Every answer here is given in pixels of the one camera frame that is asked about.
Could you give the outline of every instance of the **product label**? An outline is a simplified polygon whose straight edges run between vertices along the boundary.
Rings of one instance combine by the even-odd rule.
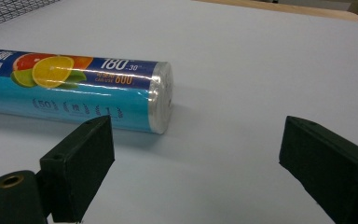
[[[150,131],[156,64],[0,50],[0,112],[70,121],[111,115],[116,128]]]

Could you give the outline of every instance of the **cling film roll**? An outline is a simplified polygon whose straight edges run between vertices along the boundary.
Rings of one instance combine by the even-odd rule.
[[[0,113],[164,133],[171,99],[169,63],[0,49]]]

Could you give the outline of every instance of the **lemon image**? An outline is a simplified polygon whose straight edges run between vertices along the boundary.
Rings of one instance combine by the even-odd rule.
[[[32,77],[40,87],[56,88],[65,82],[73,67],[74,60],[69,57],[49,57],[34,65]]]
[[[10,75],[11,80],[21,87],[31,88],[36,86],[34,79],[32,78],[32,69],[26,69],[21,71],[13,71]]]

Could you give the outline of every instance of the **grid pattern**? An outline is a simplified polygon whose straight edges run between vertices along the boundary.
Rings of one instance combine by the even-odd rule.
[[[0,23],[60,0],[0,0]]]

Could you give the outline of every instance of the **white table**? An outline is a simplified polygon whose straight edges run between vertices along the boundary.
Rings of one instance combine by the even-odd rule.
[[[279,161],[287,115],[358,145],[358,22],[187,0],[64,0],[0,24],[0,49],[172,64],[163,135],[114,130],[84,223],[333,223]],[[77,124],[0,114],[0,175]]]

